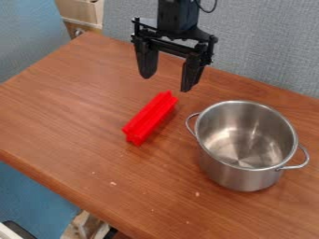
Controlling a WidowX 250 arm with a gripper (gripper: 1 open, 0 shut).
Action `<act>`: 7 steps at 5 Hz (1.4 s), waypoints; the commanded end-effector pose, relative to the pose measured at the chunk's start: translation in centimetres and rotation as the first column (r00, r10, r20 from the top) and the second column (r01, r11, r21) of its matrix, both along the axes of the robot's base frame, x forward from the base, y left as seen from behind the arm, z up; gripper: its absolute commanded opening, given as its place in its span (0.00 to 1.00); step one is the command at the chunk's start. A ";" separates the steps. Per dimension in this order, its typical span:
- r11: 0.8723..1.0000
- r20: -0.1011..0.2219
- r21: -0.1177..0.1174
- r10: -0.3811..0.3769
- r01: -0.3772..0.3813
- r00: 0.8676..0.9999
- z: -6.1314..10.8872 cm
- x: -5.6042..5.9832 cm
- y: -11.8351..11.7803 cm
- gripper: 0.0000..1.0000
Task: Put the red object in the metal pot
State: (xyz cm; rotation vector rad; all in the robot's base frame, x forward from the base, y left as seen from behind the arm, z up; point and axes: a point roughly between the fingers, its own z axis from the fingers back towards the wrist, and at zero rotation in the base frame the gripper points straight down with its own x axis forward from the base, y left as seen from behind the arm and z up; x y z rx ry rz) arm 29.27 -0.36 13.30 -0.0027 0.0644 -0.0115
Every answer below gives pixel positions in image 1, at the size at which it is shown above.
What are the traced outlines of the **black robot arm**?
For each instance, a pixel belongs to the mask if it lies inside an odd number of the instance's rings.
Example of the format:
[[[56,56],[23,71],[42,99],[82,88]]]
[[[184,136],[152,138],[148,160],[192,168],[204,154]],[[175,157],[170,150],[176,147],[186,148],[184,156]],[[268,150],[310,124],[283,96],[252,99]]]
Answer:
[[[199,12],[212,13],[200,5],[200,0],[159,0],[158,17],[135,17],[131,42],[135,45],[140,75],[155,75],[160,52],[186,59],[182,67],[180,90],[188,92],[199,83],[204,67],[212,63],[218,42],[198,28]]]

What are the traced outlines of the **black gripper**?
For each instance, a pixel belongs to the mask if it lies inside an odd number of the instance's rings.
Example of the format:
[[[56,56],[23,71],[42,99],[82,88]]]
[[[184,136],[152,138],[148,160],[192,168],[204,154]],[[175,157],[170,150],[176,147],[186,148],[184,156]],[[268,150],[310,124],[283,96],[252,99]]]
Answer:
[[[180,90],[188,92],[199,83],[204,66],[212,62],[216,36],[203,32],[196,26],[180,31],[162,30],[155,19],[134,18],[132,23],[135,30],[131,41],[142,77],[155,75],[160,51],[179,56],[186,59]]]

